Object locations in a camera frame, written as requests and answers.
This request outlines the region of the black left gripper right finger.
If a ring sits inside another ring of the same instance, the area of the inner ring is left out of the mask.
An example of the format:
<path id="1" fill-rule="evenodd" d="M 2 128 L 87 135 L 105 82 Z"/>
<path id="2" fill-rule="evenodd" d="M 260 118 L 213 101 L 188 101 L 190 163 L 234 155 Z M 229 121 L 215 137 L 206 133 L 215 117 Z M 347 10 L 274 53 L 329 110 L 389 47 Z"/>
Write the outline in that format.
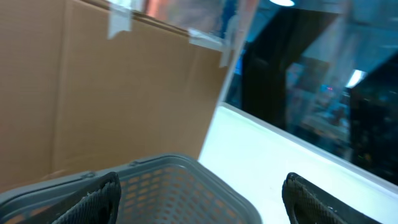
<path id="1" fill-rule="evenodd" d="M 294 172 L 284 180 L 282 200 L 291 224 L 379 224 Z"/>

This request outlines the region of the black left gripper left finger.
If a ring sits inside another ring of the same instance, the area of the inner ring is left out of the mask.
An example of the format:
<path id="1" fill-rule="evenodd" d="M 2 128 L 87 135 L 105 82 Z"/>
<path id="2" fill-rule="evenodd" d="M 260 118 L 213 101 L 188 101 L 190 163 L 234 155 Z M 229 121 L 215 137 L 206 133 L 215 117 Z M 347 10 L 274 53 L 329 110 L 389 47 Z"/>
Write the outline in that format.
<path id="1" fill-rule="evenodd" d="M 115 224 L 121 184 L 115 172 L 92 181 L 22 224 Z"/>

